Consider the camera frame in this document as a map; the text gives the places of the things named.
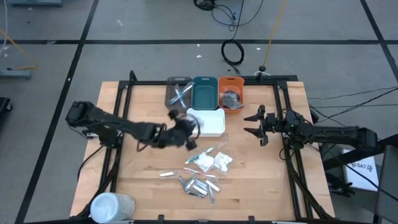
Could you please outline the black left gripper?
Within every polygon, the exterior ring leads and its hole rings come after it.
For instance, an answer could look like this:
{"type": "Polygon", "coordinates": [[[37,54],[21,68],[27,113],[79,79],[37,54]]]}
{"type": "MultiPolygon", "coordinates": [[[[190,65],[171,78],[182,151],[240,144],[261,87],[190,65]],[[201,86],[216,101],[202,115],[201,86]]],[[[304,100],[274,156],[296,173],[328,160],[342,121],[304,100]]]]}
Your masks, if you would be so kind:
{"type": "Polygon", "coordinates": [[[169,111],[168,116],[175,121],[175,126],[159,134],[157,147],[162,149],[169,146],[185,146],[188,151],[195,149],[196,140],[201,135],[198,118],[192,114],[180,114],[177,110],[169,111]]]}

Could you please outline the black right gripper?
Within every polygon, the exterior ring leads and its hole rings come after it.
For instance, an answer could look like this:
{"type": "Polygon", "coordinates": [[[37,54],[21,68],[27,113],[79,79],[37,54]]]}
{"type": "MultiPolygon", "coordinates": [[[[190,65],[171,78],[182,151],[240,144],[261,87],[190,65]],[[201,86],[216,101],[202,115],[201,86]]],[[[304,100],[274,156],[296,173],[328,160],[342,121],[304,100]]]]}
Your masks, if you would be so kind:
{"type": "Polygon", "coordinates": [[[244,128],[244,130],[259,138],[261,146],[265,146],[269,142],[266,132],[280,132],[282,127],[282,122],[276,118],[274,113],[266,113],[264,105],[260,105],[259,112],[244,118],[244,120],[260,121],[259,128],[244,128]]]}

